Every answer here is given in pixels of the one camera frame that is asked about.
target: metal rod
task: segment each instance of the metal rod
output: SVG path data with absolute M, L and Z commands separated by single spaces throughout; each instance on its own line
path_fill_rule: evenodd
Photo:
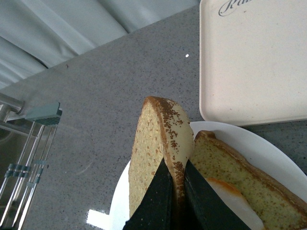
M 26 142 L 24 144 L 24 148 L 23 148 L 23 150 L 22 150 L 22 152 L 20 154 L 20 157 L 19 157 L 19 160 L 18 160 L 17 164 L 20 164 L 22 159 L 23 159 L 23 157 L 24 157 L 24 154 L 26 152 L 27 146 L 28 146 L 28 144 L 30 142 L 30 137 L 31 137 L 31 135 L 33 133 L 33 130 L 34 130 L 34 126 L 35 126 L 35 122 L 33 122 L 32 126 L 31 126 L 30 133 L 29 133 L 28 138 L 27 138 L 27 140 L 26 140 Z M 18 179 L 16 181 L 16 184 L 14 186 L 14 189 L 13 189 L 13 192 L 12 192 L 11 197 L 9 199 L 9 202 L 7 203 L 6 208 L 4 210 L 4 213 L 3 213 L 3 216 L 2 216 L 2 219 L 1 219 L 1 222 L 0 222 L 0 227 L 2 227 L 2 225 L 3 225 L 4 221 L 5 221 L 5 218 L 6 218 L 7 214 L 8 214 L 8 211 L 9 211 L 9 209 L 12 206 L 12 202 L 16 198 L 16 192 L 19 191 L 20 185 L 22 184 L 23 180 L 24 180 L 24 178 L 18 177 Z
M 23 148 L 23 150 L 22 150 L 22 152 L 21 152 L 21 154 L 20 154 L 20 157 L 19 157 L 19 159 L 18 159 L 17 164 L 20 164 L 20 162 L 22 161 L 22 159 L 23 159 L 23 157 L 24 157 L 25 150 L 26 150 L 26 148 L 28 147 L 28 144 L 29 144 L 29 142 L 30 142 L 30 137 L 31 137 L 31 135 L 33 134 L 34 126 L 35 126 L 35 122 L 32 123 L 32 126 L 31 126 L 31 129 L 30 129 L 28 138 L 27 138 L 27 140 L 25 141 L 24 148 Z
M 43 132 L 44 132 L 44 128 L 45 126 L 41 126 L 41 128 L 39 129 L 39 132 L 38 132 L 38 135 L 37 135 L 37 138 L 34 140 L 34 143 L 32 145 L 32 148 L 30 150 L 30 154 L 28 156 L 28 159 L 27 159 L 27 162 L 26 162 L 26 166 L 30 166 L 30 163 L 32 161 L 32 159 L 34 158 L 35 154 L 36 154 L 36 151 L 37 151 L 37 147 L 38 147 L 38 144 L 42 138 L 42 135 L 43 135 Z M 20 193 L 20 190 L 21 190 L 21 186 L 18 185 L 16 191 L 14 192 L 14 197 L 13 197 L 13 201 L 15 201 Z
M 1 197 L 2 197 L 2 195 L 3 195 L 3 191 L 4 191 L 4 188 L 5 188 L 5 186 L 6 186 L 6 183 L 8 182 L 8 177 L 5 177 L 4 178 L 4 181 L 3 181 L 3 183 L 2 183 L 2 186 L 1 186 L 1 189 L 0 189 L 0 200 L 1 200 Z
M 14 111 L 16 114 L 19 114 L 24 108 L 24 101 L 19 101 L 3 93 L 0 93 L 0 104 L 9 105 L 11 107 L 11 110 Z
M 30 207 L 30 204 L 31 204 L 31 200 L 32 200 L 32 197 L 33 197 L 33 194 L 34 194 L 34 191 L 36 189 L 36 186 L 37 184 L 34 184 L 34 188 L 31 189 L 31 192 L 30 192 L 30 195 L 29 195 L 29 198 L 24 206 L 24 211 L 23 211 L 23 214 L 20 218 L 20 221 L 19 221 L 19 226 L 18 226 L 18 230 L 21 230 L 22 226 L 23 226 L 23 223 L 24 223 L 24 219 L 25 219 L 25 216 L 28 212 L 28 209 Z
M 44 146 L 44 150 L 43 150 L 43 153 L 42 153 L 42 155 L 41 155 L 41 157 L 40 157 L 40 160 L 44 160 L 44 161 L 45 161 L 45 160 L 47 159 L 49 150 L 50 150 L 50 148 L 51 148 L 51 143 L 52 143 L 52 140 L 53 140 L 54 135 L 55 135 L 55 133 L 56 133 L 56 130 L 57 130 L 57 126 L 56 126 L 56 127 L 50 128 L 50 132 L 49 132 L 48 138 L 47 138 L 47 140 L 46 140 L 46 143 L 45 143 L 45 146 Z M 30 176 L 30 178 L 29 178 L 29 182 L 32 182 L 32 181 L 35 179 L 35 176 L 36 176 L 37 171 L 38 171 L 39 168 L 43 169 L 43 168 L 44 168 L 44 165 L 42 165 L 41 167 L 40 167 L 39 165 L 34 165 L 33 171 L 32 171 L 31 176 Z M 31 202 L 31 200 L 32 200 L 32 196 L 33 196 L 33 194 L 34 194 L 35 189 L 36 189 L 36 184 L 35 184 L 35 186 L 34 186 L 33 188 L 31 188 L 30 195 L 29 195 L 28 200 L 27 200 L 27 203 L 26 203 L 26 205 L 25 205 L 25 207 L 24 207 L 23 214 L 22 214 L 22 217 L 21 217 L 21 221 L 20 221 L 20 223 L 19 223 L 19 229 L 21 229 L 21 226 L 22 226 L 22 224 L 23 224 L 25 215 L 26 215 L 27 210 L 28 210 L 28 208 L 29 208 L 29 205 L 30 205 L 30 202 Z M 17 221 L 17 219 L 18 219 L 18 216 L 19 216 L 19 213 L 20 213 L 20 211 L 21 211 L 21 209 L 22 209 L 22 206 L 24 205 L 24 202 L 25 202 L 25 199 L 23 199 L 23 200 L 21 201 L 21 203 L 20 203 L 20 205 L 19 205 L 19 207 L 18 207 L 18 210 L 17 210 L 17 213 L 16 213 L 16 215 L 15 215 L 14 222 L 13 222 L 13 224 L 12 224 L 12 227 L 14 227 L 15 224 L 16 224 L 16 221 Z
M 22 197 L 22 199 L 21 199 L 21 201 L 20 201 L 20 204 L 19 204 L 19 206 L 18 206 L 17 213 L 16 213 L 16 215 L 15 215 L 15 218 L 14 218 L 14 221 L 13 221 L 13 224 L 12 224 L 12 227 L 14 227 L 14 225 L 15 225 L 17 219 L 18 219 L 19 213 L 20 213 L 21 209 L 22 209 L 23 206 L 24 206 L 24 201 L 25 201 L 25 197 L 26 197 L 27 193 L 28 193 L 28 186 L 25 187 L 24 195 L 23 195 L 23 197 Z
M 11 195 L 11 197 L 10 197 L 10 199 L 9 199 L 9 202 L 8 202 L 8 204 L 6 205 L 6 208 L 5 208 L 5 210 L 4 210 L 4 213 L 3 213 L 3 216 L 2 216 L 2 219 L 1 219 L 1 222 L 0 222 L 0 228 L 3 227 L 2 225 L 3 225 L 4 221 L 5 221 L 6 215 L 8 214 L 9 208 L 10 208 L 11 205 L 12 205 L 13 195 L 14 195 L 14 193 L 15 193 L 15 190 L 16 190 L 17 186 L 21 183 L 21 181 L 22 181 L 21 177 L 18 177 L 17 182 L 16 182 L 16 184 L 15 184 L 15 187 L 14 187 L 14 189 L 13 189 L 13 193 L 12 193 L 12 195 Z
M 3 121 L 0 121 L 0 128 L 13 132 L 13 133 L 17 133 L 19 135 L 23 135 L 23 136 L 28 136 L 30 133 L 30 129 L 28 128 L 16 126 L 10 123 L 5 123 Z

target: white plate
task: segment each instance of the white plate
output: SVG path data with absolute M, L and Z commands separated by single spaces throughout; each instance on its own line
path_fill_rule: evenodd
M 307 176 L 283 152 L 265 139 L 243 128 L 210 121 L 191 122 L 196 135 L 201 130 L 213 131 L 216 137 L 238 150 L 254 166 L 286 186 L 307 202 Z M 126 166 L 116 186 L 112 199 L 111 230 L 122 230 L 129 219 L 129 182 Z

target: sliced bread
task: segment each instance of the sliced bread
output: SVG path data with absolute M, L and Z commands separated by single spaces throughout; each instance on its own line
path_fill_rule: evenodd
M 184 207 L 184 170 L 193 153 L 189 118 L 176 102 L 145 98 L 139 117 L 129 168 L 130 217 L 140 205 L 164 158 L 174 183 L 174 214 Z
M 262 170 L 252 166 L 238 151 L 200 131 L 190 161 L 204 178 L 233 184 L 263 221 L 267 230 L 307 228 L 307 204 Z

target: cream-colored tray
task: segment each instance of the cream-colored tray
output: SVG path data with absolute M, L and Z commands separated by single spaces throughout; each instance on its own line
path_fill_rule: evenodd
M 307 119 L 307 1 L 202 0 L 200 111 L 236 126 Z

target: granite countertop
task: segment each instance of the granite countertop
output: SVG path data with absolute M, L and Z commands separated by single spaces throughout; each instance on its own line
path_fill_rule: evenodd
M 199 112 L 199 8 L 159 21 L 1 90 L 27 108 L 59 101 L 63 115 L 25 230 L 99 229 L 90 209 L 110 211 L 130 160 L 142 102 L 179 102 Z M 307 121 L 246 127 L 307 173 Z

